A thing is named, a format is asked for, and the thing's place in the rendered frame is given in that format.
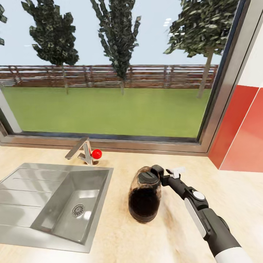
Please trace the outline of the electric kettle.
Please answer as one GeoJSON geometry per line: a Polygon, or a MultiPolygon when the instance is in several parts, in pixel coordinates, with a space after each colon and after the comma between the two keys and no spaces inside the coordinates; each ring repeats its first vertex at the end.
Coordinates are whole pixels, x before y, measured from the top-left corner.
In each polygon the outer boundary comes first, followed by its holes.
{"type": "Polygon", "coordinates": [[[161,199],[161,178],[164,168],[160,165],[140,168],[130,187],[128,210],[140,222],[152,221],[158,212],[161,199]]]}

